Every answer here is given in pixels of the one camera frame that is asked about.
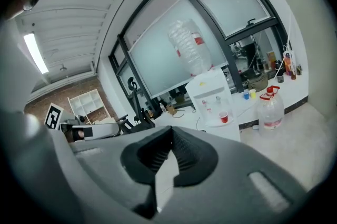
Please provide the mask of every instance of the black baseboard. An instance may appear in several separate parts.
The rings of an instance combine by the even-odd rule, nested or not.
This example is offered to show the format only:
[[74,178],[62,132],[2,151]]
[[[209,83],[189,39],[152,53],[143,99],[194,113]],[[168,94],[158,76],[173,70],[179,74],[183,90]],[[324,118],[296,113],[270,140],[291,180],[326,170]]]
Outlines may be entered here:
[[[301,99],[300,101],[296,102],[295,104],[289,106],[288,108],[284,109],[284,114],[290,113],[293,110],[297,109],[298,107],[302,106],[304,103],[308,102],[308,96],[306,96],[305,98]],[[248,123],[244,123],[244,124],[240,124],[239,125],[239,129],[247,129],[247,128],[251,128],[254,125],[258,125],[259,121],[258,120],[254,120]]]

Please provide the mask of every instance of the white desk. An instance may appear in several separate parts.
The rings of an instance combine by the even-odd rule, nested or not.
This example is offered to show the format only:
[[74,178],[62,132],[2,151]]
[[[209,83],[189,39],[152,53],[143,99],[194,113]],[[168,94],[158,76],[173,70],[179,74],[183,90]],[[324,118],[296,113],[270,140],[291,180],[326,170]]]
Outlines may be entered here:
[[166,112],[159,116],[157,119],[153,120],[153,122],[156,124],[156,126],[171,125],[194,130],[205,130],[205,126],[201,122],[201,120],[198,121],[198,114],[196,112],[193,113],[193,111],[194,109],[191,106],[184,107],[177,110],[177,113],[174,115],[174,117]]

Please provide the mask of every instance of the fluorescent light tube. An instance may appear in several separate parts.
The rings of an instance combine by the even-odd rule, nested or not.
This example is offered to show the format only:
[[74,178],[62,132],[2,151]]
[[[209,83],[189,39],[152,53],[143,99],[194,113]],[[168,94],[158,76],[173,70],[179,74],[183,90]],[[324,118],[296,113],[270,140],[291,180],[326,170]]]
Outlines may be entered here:
[[38,50],[34,33],[25,35],[23,38],[25,39],[28,50],[31,53],[32,58],[38,69],[41,71],[42,74],[48,72],[47,66],[43,61],[40,51]]

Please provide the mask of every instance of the yellow cup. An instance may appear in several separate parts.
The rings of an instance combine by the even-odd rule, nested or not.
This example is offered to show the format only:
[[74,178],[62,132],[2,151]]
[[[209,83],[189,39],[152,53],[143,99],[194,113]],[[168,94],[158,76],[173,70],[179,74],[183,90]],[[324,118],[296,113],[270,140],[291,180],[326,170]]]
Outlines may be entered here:
[[255,89],[250,89],[249,90],[249,95],[251,96],[252,99],[256,98],[256,90]]

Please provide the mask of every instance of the water bottle with red handle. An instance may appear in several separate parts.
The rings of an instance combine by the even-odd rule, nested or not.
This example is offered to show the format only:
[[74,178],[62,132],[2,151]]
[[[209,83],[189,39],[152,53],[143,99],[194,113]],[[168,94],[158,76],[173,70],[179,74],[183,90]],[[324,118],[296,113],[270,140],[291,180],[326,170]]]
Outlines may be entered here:
[[267,93],[260,96],[257,105],[260,134],[275,133],[284,118],[284,105],[282,98],[277,93],[280,87],[267,87]]

